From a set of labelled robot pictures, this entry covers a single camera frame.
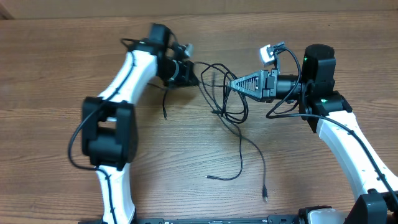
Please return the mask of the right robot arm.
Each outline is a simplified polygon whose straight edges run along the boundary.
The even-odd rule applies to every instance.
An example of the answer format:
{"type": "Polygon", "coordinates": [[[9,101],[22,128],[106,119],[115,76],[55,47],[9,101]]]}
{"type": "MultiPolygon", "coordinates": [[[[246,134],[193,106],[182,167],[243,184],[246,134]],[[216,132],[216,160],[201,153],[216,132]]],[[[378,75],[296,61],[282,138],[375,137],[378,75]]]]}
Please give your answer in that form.
{"type": "Polygon", "coordinates": [[[295,102],[298,113],[276,112],[269,119],[300,117],[307,121],[336,157],[349,181],[355,203],[348,213],[331,206],[301,208],[286,223],[397,223],[397,176],[389,170],[364,136],[348,101],[334,89],[336,58],[332,47],[309,45],[298,74],[281,75],[278,55],[283,44],[260,49],[263,69],[229,82],[228,87],[258,102],[276,107],[295,102]]]}

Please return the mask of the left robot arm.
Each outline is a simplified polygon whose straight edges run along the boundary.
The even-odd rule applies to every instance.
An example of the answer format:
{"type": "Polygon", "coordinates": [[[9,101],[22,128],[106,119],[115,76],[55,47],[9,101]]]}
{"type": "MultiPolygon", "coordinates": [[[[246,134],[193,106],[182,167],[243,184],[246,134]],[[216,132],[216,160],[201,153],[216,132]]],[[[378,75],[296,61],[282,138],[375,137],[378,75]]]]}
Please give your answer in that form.
{"type": "Polygon", "coordinates": [[[111,84],[82,104],[82,153],[96,172],[104,213],[99,223],[134,223],[136,208],[130,188],[130,165],[138,147],[135,105],[145,87],[159,77],[166,88],[197,86],[193,71],[193,44],[180,44],[165,25],[153,23],[141,40],[121,39],[125,61],[111,84]]]}

